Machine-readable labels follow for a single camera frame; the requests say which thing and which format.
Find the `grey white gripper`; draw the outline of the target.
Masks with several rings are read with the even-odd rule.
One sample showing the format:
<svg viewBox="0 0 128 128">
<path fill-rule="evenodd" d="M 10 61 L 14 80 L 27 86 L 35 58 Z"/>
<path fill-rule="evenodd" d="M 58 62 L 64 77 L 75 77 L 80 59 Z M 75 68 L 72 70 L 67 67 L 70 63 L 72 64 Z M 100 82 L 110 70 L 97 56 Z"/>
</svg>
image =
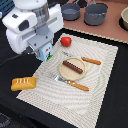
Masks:
<svg viewBox="0 0 128 128">
<path fill-rule="evenodd" d="M 7 27 L 6 36 L 12 50 L 21 54 L 30 48 L 37 52 L 51 42 L 54 34 L 63 27 L 59 4 L 48 8 L 46 4 L 35 9 L 16 6 L 2 20 Z"/>
</svg>

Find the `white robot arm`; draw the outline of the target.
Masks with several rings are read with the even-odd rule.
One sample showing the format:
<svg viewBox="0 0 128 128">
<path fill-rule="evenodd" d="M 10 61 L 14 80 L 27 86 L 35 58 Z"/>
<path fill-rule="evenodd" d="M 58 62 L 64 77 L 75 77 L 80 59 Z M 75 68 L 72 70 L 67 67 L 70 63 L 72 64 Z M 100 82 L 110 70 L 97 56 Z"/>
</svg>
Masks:
<svg viewBox="0 0 128 128">
<path fill-rule="evenodd" d="M 59 4 L 47 0 L 13 0 L 15 7 L 2 19 L 12 50 L 21 54 L 30 47 L 37 52 L 63 27 Z"/>
</svg>

